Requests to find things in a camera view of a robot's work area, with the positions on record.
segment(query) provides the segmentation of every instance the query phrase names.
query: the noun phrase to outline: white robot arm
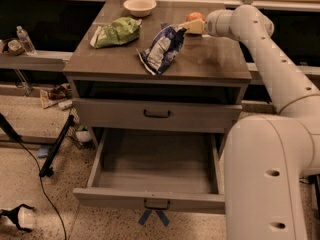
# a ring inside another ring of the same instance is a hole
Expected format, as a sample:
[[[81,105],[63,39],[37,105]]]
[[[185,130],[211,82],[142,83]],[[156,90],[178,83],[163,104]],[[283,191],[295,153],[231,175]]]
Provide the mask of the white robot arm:
[[[278,113],[242,119],[227,136],[228,240],[307,239],[299,178],[320,173],[320,92],[270,38],[273,24],[257,8],[214,11],[205,28],[248,48]]]

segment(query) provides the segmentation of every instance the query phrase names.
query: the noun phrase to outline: floor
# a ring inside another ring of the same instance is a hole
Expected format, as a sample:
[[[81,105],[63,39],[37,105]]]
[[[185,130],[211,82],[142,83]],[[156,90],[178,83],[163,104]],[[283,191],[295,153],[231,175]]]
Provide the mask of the floor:
[[[252,112],[272,113],[265,104],[245,104],[241,116]],[[42,109],[38,97],[0,95],[0,113],[21,135],[56,137],[69,111],[58,106]],[[37,156],[39,146],[27,146]],[[166,212],[170,223],[164,226],[155,212],[142,226],[143,211],[79,205],[72,191],[85,187],[95,151],[78,149],[65,138],[53,162],[54,175],[43,178],[43,186],[61,214],[68,239],[226,239],[224,215]],[[43,164],[44,159],[36,158]],[[25,203],[35,210],[22,208],[20,224],[31,233],[18,231],[6,218],[0,219],[0,239],[64,239],[61,221],[41,190],[38,167],[26,150],[16,144],[0,143],[0,208],[13,209]],[[314,188],[301,183],[309,240],[320,239],[320,222]]]

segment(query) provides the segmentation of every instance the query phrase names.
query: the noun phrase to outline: drawer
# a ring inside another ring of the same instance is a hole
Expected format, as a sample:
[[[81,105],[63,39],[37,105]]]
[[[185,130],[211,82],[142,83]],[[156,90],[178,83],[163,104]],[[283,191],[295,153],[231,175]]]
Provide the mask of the drawer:
[[[104,129],[86,188],[89,206],[224,213],[214,135]]]
[[[225,133],[241,105],[74,99],[82,124],[90,127]]]

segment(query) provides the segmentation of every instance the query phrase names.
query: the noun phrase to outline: desk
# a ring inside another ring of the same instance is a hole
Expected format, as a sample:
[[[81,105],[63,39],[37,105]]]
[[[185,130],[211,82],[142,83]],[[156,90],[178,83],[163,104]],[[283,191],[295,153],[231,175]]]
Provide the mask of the desk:
[[[129,16],[121,2],[106,2],[64,68],[80,121],[97,145],[87,188],[74,190],[81,203],[224,211],[216,143],[223,146],[251,80],[238,43],[186,36],[161,76],[147,72],[136,52],[149,47],[161,22],[178,24],[192,11],[220,8],[159,2],[138,40],[95,50],[89,41],[97,25]]]

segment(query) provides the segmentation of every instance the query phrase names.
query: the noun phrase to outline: green chip bag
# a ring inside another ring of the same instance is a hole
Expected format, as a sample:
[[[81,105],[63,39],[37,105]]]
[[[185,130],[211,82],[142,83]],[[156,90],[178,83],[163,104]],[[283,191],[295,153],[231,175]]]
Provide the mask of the green chip bag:
[[[123,45],[140,36],[142,20],[121,17],[103,27],[99,26],[90,41],[92,47],[99,49],[114,45]]]

